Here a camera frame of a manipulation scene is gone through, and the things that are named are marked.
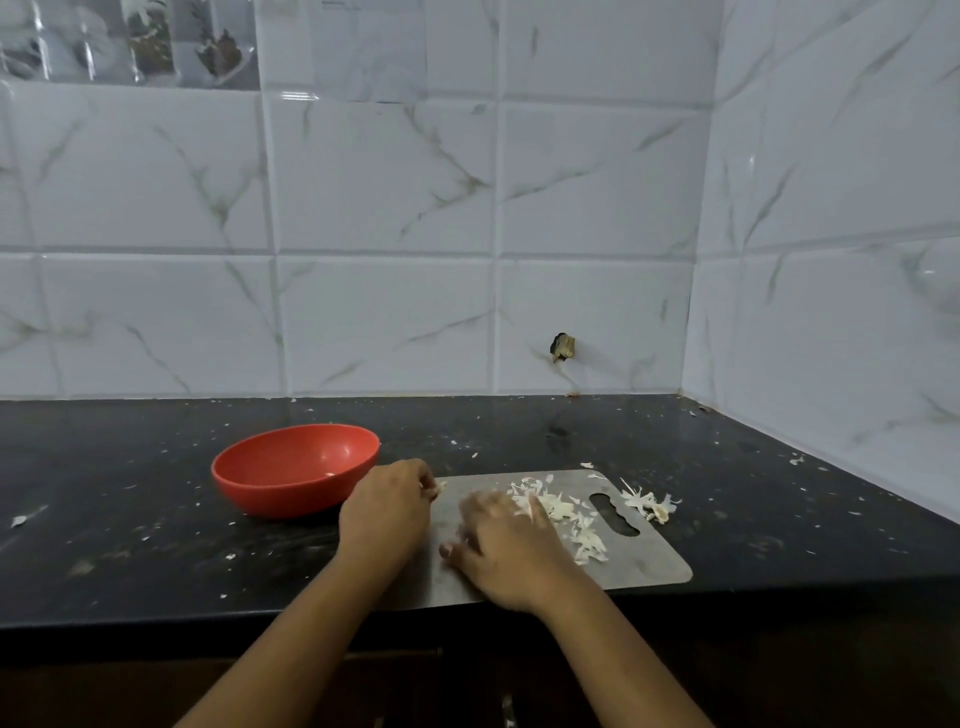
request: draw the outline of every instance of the cutting board handle hole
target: cutting board handle hole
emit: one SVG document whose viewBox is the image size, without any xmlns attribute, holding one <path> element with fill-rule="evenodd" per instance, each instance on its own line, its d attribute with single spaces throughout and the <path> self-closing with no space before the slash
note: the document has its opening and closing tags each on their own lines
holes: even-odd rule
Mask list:
<svg viewBox="0 0 960 728">
<path fill-rule="evenodd" d="M 594 493 L 590 496 L 590 502 L 593 504 L 593 507 L 597 509 L 597 513 L 607 522 L 607 525 L 611 528 L 613 533 L 618 533 L 621 536 L 639 536 L 640 532 L 637 531 L 630 523 L 623 518 L 619 513 L 616 512 L 616 508 L 613 507 L 613 503 L 610 500 L 610 496 L 606 493 Z"/>
</svg>

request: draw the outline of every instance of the cutting board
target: cutting board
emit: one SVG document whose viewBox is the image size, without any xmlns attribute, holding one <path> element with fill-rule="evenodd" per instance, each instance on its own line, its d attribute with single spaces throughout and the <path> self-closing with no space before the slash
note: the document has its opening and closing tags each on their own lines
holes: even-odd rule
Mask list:
<svg viewBox="0 0 960 728">
<path fill-rule="evenodd" d="M 589 477 L 591 473 L 599 477 Z M 546 478 L 550 474 L 553 475 L 553 481 L 547 484 Z M 457 540 L 460 501 L 463 498 L 474 491 L 506 492 L 511 483 L 518 485 L 524 477 L 542 480 L 550 493 L 563 493 L 564 500 L 567 496 L 585 500 L 587 507 L 582 509 L 585 511 L 597 510 L 590 505 L 589 498 L 604 494 L 610 499 L 616 512 L 639 531 L 635 536 L 622 536 L 616 533 L 602 516 L 598 516 L 591 526 L 607 547 L 610 561 L 598 562 L 591 559 L 582 568 L 605 590 L 680 584 L 693 577 L 690 566 L 657 532 L 657 527 L 647 522 L 635 508 L 625 506 L 620 491 L 597 471 L 583 469 L 460 475 L 440 478 L 446 482 L 446 487 L 432 507 L 429 541 L 401 573 L 379 608 L 423 609 L 481 601 L 483 596 L 473 589 L 461 574 L 444 565 L 437 549 L 445 541 Z M 666 493 L 657 493 L 658 498 L 665 495 Z M 569 525 L 562 523 L 558 530 L 561 534 L 567 533 Z M 564 545 L 571 554 L 576 550 L 576 546 L 570 542 L 564 541 Z"/>
</svg>

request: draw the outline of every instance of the plastic bowl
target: plastic bowl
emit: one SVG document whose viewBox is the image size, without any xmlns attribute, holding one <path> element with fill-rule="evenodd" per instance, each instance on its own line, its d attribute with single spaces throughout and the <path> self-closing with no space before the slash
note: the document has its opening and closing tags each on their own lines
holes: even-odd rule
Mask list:
<svg viewBox="0 0 960 728">
<path fill-rule="evenodd" d="M 230 446 L 211 470 L 245 513 L 293 519 L 346 500 L 379 452 L 379 438 L 363 427 L 297 425 Z"/>
</svg>

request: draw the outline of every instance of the black countertop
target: black countertop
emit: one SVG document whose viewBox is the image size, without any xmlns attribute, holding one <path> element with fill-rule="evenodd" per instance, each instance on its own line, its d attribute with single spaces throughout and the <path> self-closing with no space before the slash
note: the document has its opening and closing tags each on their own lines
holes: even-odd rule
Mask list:
<svg viewBox="0 0 960 728">
<path fill-rule="evenodd" d="M 331 557 L 336 513 L 246 517 L 209 465 L 323 422 L 368 427 L 381 463 L 422 457 L 439 476 L 588 461 L 670 493 L 683 503 L 660 532 L 693 579 L 643 596 L 960 582 L 960 525 L 672 395 L 3 402 L 0 629 L 275 615 Z"/>
</svg>

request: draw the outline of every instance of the backsplash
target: backsplash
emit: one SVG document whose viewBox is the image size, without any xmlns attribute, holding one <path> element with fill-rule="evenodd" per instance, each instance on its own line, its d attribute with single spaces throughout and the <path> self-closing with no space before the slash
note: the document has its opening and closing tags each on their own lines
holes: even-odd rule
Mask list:
<svg viewBox="0 0 960 728">
<path fill-rule="evenodd" d="M 684 391 L 960 521 L 958 37 L 956 2 L 727 3 Z"/>
<path fill-rule="evenodd" d="M 251 90 L 8 76 L 0 397 L 680 387 L 722 4 L 351 3 L 254 3 Z"/>
</svg>

